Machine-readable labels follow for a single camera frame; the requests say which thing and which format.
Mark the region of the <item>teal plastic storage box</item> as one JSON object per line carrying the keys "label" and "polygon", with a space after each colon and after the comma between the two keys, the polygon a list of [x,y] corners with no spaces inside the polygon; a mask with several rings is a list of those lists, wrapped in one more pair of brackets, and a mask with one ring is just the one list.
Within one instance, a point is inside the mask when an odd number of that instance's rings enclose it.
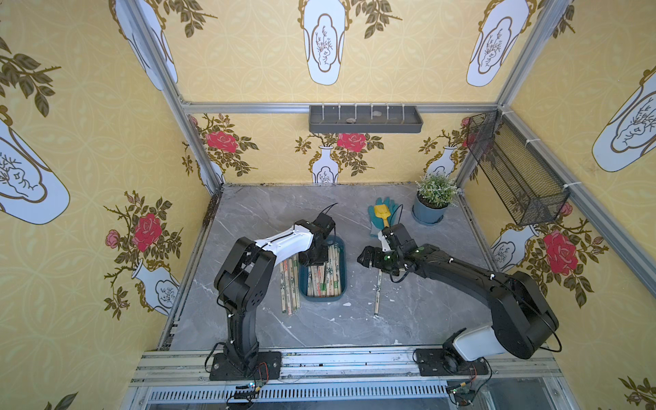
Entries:
{"label": "teal plastic storage box", "polygon": [[328,247],[328,260],[321,266],[298,266],[300,294],[310,302],[333,302],[347,288],[344,242],[335,237]]}

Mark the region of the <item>chopsticks green label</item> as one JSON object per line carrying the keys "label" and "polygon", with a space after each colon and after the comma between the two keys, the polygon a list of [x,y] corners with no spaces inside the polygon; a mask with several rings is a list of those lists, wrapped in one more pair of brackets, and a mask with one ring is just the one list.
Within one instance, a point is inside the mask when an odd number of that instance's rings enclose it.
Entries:
{"label": "chopsticks green label", "polygon": [[300,309],[300,290],[299,290],[299,262],[298,256],[291,258],[291,280],[293,290],[293,311],[297,312]]}

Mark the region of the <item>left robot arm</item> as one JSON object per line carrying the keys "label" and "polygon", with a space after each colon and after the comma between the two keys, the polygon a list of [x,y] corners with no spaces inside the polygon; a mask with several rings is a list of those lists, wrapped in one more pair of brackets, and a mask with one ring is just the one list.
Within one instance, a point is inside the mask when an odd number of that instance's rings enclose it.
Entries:
{"label": "left robot arm", "polygon": [[253,370],[259,355],[256,310],[268,292],[273,269],[297,256],[304,266],[327,261],[333,222],[300,220],[287,230],[264,239],[241,237],[235,242],[215,278],[217,302],[227,311],[224,354],[242,372]]}

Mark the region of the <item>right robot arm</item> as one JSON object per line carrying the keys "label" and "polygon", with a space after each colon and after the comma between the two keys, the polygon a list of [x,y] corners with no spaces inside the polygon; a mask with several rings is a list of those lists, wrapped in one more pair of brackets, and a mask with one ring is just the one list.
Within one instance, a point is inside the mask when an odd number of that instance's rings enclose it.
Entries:
{"label": "right robot arm", "polygon": [[430,244],[405,253],[367,246],[357,261],[392,276],[415,273],[445,283],[486,305],[489,325],[458,331],[443,344],[458,363],[504,353],[528,360],[559,327],[555,312],[526,273],[507,275],[479,268]]}

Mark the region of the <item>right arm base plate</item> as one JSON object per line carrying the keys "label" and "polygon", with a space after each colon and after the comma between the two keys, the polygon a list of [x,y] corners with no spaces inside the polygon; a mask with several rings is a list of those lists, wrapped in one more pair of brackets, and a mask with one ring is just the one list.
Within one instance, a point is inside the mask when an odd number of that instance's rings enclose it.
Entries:
{"label": "right arm base plate", "polygon": [[482,359],[465,361],[454,351],[443,348],[417,348],[413,352],[413,361],[422,377],[453,376],[474,379],[490,374],[490,369]]}

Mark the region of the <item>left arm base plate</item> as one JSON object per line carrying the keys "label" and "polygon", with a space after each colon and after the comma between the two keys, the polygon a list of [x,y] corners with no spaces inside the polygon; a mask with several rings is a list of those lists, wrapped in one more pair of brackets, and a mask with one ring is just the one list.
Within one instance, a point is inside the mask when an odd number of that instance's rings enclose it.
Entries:
{"label": "left arm base plate", "polygon": [[230,358],[227,353],[218,353],[213,357],[209,373],[210,381],[277,380],[282,369],[280,351],[261,351],[255,357],[240,361]]}

